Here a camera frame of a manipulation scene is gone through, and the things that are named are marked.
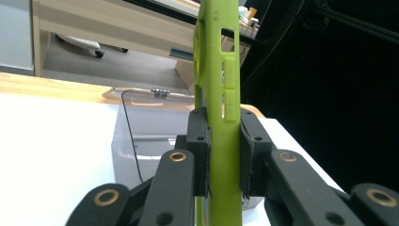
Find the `black wheel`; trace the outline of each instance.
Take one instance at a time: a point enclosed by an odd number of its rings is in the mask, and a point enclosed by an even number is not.
[[[57,34],[56,34],[56,39],[59,41],[59,42],[62,42],[62,41],[64,41],[63,39],[61,39],[61,37],[59,37]]]
[[[95,54],[96,54],[97,58],[102,58],[104,56],[104,52],[99,51],[99,50],[96,50]]]

